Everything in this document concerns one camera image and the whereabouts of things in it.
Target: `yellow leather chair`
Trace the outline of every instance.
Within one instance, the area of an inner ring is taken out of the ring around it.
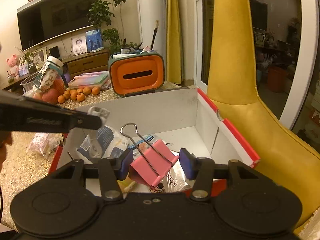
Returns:
[[[260,155],[256,169],[300,198],[299,233],[320,206],[320,155],[283,127],[258,95],[249,0],[214,0],[207,95]]]

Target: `food package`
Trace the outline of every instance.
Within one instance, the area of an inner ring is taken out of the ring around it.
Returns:
[[[125,178],[125,180],[117,180],[119,187],[122,191],[122,193],[128,193],[133,186],[136,184],[135,181],[133,181],[132,179],[129,178],[129,176],[127,175],[127,177]]]
[[[77,151],[92,163],[98,163],[101,158],[118,158],[128,145],[127,137],[105,125],[97,130],[95,138],[87,135]]]
[[[183,169],[180,165],[180,161],[170,169],[167,176],[164,177],[159,185],[154,189],[149,189],[152,193],[170,193],[184,191],[192,188],[194,181],[188,180],[184,175]]]
[[[51,88],[58,74],[63,75],[63,72],[60,70],[62,65],[63,63],[57,58],[52,56],[48,57],[36,76],[36,79],[33,81],[33,91],[41,93]]]
[[[38,152],[47,158],[50,153],[54,153],[62,142],[62,135],[59,133],[36,133],[28,150]]]

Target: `pink binder clip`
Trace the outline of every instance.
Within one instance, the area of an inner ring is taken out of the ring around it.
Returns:
[[[136,134],[150,146],[144,153],[129,135],[122,132],[123,128],[130,124],[134,125]],[[157,140],[151,145],[138,133],[137,125],[135,123],[126,123],[122,126],[120,133],[129,138],[141,153],[141,156],[130,164],[129,178],[138,183],[155,188],[160,183],[161,179],[167,175],[173,165],[175,165],[179,156],[173,155],[162,140]]]

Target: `black tv screen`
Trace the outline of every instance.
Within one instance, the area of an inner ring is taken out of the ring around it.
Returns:
[[[90,26],[88,13],[97,0],[33,0],[17,10],[22,49]]]
[[[267,30],[268,4],[261,0],[249,0],[251,9],[252,27]]]

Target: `glass door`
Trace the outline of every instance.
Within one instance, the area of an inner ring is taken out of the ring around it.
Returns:
[[[196,1],[195,80],[196,86],[206,92],[212,49],[214,0]],[[258,93],[282,124],[291,129],[307,94],[314,67],[318,3],[317,0],[249,2]]]

